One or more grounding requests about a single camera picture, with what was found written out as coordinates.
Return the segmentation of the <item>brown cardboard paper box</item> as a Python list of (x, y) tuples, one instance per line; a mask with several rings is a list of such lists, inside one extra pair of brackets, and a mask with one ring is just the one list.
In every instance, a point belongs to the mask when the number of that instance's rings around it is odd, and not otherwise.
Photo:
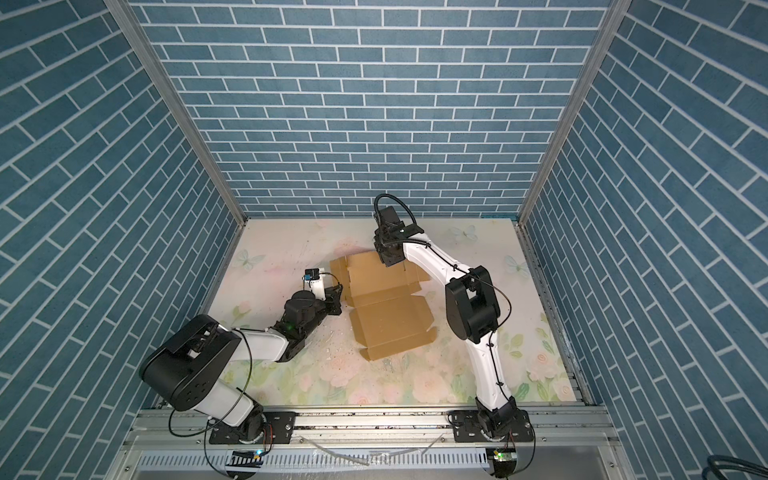
[(429, 275), (406, 260), (385, 266), (374, 251), (339, 257), (331, 273), (343, 286), (360, 355), (376, 361), (433, 343), (434, 316), (418, 293)]

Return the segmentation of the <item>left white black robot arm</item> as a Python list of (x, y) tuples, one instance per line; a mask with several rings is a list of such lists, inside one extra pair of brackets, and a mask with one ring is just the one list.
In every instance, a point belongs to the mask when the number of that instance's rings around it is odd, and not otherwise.
[(221, 381), (222, 372), (235, 361), (292, 360), (327, 316), (342, 313), (342, 292), (340, 284), (322, 289), (314, 282), (295, 292), (266, 330), (228, 329), (209, 315), (197, 315), (144, 360), (139, 377), (173, 409), (211, 417), (214, 423), (206, 430), (229, 428), (238, 443), (257, 441), (266, 430), (263, 407), (245, 386)]

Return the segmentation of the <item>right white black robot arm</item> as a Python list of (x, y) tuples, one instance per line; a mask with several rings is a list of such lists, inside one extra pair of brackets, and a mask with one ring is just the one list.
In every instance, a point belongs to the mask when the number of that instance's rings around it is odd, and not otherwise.
[(470, 267), (436, 246), (396, 196), (378, 195), (373, 209), (374, 247), (382, 263), (390, 267), (408, 260), (444, 284), (447, 322), (465, 343), (475, 377), (481, 430), (491, 439), (507, 435), (519, 408), (498, 351), (497, 331), (503, 323), (498, 298), (506, 295), (495, 288), (486, 268)]

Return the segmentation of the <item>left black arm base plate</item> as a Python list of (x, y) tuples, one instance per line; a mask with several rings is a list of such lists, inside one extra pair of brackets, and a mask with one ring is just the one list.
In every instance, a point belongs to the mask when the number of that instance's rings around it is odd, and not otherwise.
[(258, 445), (269, 447), (289, 444), (297, 414), (292, 411), (257, 412), (250, 414), (237, 427), (221, 423), (210, 431), (213, 445)]

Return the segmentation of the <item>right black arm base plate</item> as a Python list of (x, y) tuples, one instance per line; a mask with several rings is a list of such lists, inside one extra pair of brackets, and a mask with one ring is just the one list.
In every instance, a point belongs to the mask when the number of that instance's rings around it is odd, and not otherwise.
[(528, 412), (453, 410), (446, 415), (456, 443), (532, 442), (535, 438)]

